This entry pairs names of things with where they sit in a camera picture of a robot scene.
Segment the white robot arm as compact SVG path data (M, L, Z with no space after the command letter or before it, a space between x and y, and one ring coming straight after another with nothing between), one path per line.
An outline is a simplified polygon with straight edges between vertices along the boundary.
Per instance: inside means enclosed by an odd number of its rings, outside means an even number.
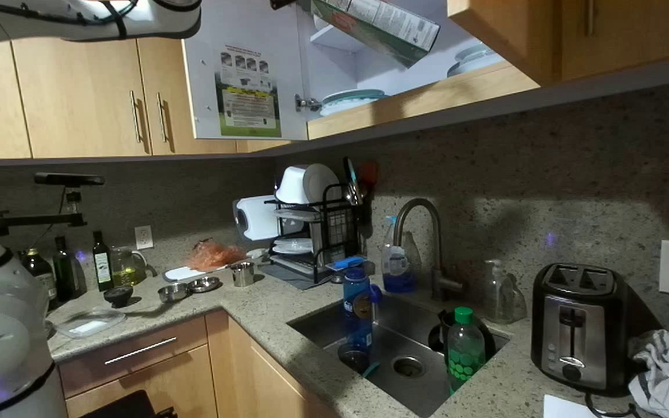
M0 0L0 42L187 40L199 30L203 0ZM47 283L5 244L12 228L82 223L80 213L0 218L0 418L67 418L49 350Z

